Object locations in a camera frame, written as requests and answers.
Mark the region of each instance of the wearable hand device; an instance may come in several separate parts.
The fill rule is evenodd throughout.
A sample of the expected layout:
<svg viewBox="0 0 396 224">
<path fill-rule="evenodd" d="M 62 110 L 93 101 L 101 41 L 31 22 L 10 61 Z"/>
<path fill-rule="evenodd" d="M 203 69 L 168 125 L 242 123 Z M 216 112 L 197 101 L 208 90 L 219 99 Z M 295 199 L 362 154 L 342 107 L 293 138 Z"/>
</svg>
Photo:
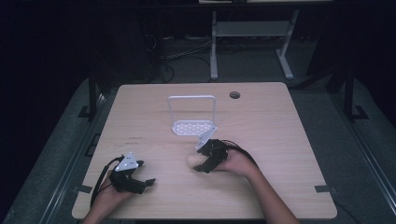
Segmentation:
<svg viewBox="0 0 396 224">
<path fill-rule="evenodd" d="M 193 169 L 198 172 L 205 172 L 208 174 L 227 159 L 228 149 L 235 149 L 241 152 L 248 159 L 250 159 L 253 164 L 259 167 L 250 154 L 248 154 L 248 152 L 246 152 L 236 143 L 228 140 L 209 139 L 201 148 L 197 150 L 198 153 L 202 153 L 204 156 L 207 156 L 207 160 L 203 164 L 193 167 Z"/>
<path fill-rule="evenodd" d="M 115 158 L 104 167 L 98 181 L 96 182 L 95 189 L 93 190 L 91 205 L 93 204 L 96 196 L 100 192 L 99 187 L 102 183 L 103 178 L 105 177 L 108 167 L 114 161 L 119 161 L 120 163 L 111 172 L 109 179 L 111 181 L 111 185 L 113 185 L 113 187 L 118 192 L 128 191 L 132 193 L 142 194 L 146 187 L 150 187 L 154 184 L 155 178 L 146 180 L 145 182 L 131 178 L 131 175 L 134 173 L 134 171 L 136 171 L 137 168 L 141 167 L 144 162 L 137 161 L 132 152 L 130 152 L 127 156 L 122 155 L 121 157 Z"/>
</svg>

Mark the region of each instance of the dark background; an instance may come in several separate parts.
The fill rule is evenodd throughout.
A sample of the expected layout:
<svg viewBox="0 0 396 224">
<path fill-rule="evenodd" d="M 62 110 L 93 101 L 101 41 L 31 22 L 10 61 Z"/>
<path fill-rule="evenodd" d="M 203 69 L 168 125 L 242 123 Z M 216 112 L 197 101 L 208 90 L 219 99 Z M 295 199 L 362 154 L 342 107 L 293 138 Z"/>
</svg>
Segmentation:
<svg viewBox="0 0 396 224">
<path fill-rule="evenodd" d="M 128 2 L 174 6 L 194 1 Z M 396 4 L 388 2 L 335 1 L 330 14 L 323 14 L 328 18 L 320 16 L 323 11 L 303 9 L 293 38 L 318 41 L 308 76 L 343 63 L 396 126 Z M 148 53 L 142 34 L 210 34 L 210 11 L 110 10 L 124 4 L 0 2 L 1 218 L 83 80 L 94 73 L 103 92 L 123 83 L 149 82 L 156 77 L 161 45 Z"/>
</svg>

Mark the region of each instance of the person's left hand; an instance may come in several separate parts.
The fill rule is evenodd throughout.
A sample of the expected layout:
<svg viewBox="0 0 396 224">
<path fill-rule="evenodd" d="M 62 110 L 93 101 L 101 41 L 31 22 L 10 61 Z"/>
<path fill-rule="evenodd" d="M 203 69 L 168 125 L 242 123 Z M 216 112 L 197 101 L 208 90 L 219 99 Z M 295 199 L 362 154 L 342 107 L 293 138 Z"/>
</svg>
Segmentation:
<svg viewBox="0 0 396 224">
<path fill-rule="evenodd" d="M 120 204 L 131 199 L 134 196 L 132 192 L 118 192 L 112 185 L 108 178 L 111 171 L 107 172 L 107 177 L 96 196 L 95 201 L 91 207 L 90 212 L 82 221 L 83 224 L 100 223 L 108 215 L 110 215 Z"/>
</svg>

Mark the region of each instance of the wooden table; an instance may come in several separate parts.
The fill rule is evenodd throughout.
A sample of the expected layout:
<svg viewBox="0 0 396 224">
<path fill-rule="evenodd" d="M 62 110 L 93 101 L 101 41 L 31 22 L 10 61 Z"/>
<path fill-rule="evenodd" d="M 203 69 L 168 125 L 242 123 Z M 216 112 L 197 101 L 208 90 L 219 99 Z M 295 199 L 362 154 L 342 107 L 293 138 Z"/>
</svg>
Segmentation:
<svg viewBox="0 0 396 224">
<path fill-rule="evenodd" d="M 230 97 L 240 93 L 239 99 Z M 126 85 L 119 89 L 83 185 L 94 187 L 103 167 L 132 151 L 145 162 L 133 178 L 156 178 L 111 217 L 132 219 L 263 218 L 248 182 L 227 172 L 198 173 L 187 165 L 196 136 L 172 131 L 167 98 L 213 95 L 216 124 L 212 138 L 234 141 L 259 164 L 297 218 L 330 219 L 337 212 L 283 83 Z M 185 108 L 196 106 L 191 101 Z M 73 217 L 84 218 L 91 194 L 80 192 Z"/>
</svg>

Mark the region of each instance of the dark floor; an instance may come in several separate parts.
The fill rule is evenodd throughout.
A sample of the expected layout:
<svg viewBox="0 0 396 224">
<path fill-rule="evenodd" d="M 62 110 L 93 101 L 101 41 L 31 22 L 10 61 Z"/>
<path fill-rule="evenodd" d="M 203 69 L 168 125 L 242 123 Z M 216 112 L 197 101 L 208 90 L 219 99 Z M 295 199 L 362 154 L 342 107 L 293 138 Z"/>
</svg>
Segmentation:
<svg viewBox="0 0 396 224">
<path fill-rule="evenodd" d="M 306 71 L 316 42 L 294 41 L 290 44 L 287 55 L 295 78 L 286 80 L 275 54 L 281 39 L 245 41 L 250 43 L 249 47 L 240 49 L 238 44 L 235 52 L 224 51 L 219 55 L 219 79 L 214 82 L 279 81 L 291 87 L 307 79 Z M 183 52 L 200 43 L 173 39 L 165 41 L 168 55 Z M 161 68 L 163 75 L 167 79 L 174 71 L 169 83 L 207 82 L 210 77 L 208 56 L 208 52 L 194 53 L 169 61 L 170 67 Z M 335 219 L 302 220 L 302 223 L 396 223 L 395 213 L 387 202 L 373 165 L 364 156 L 368 148 L 389 183 L 396 185 L 396 130 L 357 80 L 354 105 L 360 105 L 368 119 L 350 122 L 342 112 L 344 88 L 336 94 L 327 93 L 325 85 L 328 80 L 329 77 L 325 77 L 303 90 L 290 91 L 323 176 L 332 188 L 338 210 Z M 151 83 L 161 82 L 161 78 L 156 78 Z M 53 130 L 4 223 L 78 223 L 72 218 L 71 210 L 91 160 L 86 154 L 94 152 L 92 139 L 97 142 L 100 136 L 117 88 L 99 98 L 98 113 L 92 122 L 78 117 L 80 109 L 89 103 L 88 93 L 88 81 L 85 80 Z M 192 223 L 187 220 L 136 221 L 148 222 Z M 134 222 L 107 220 L 105 223 Z"/>
</svg>

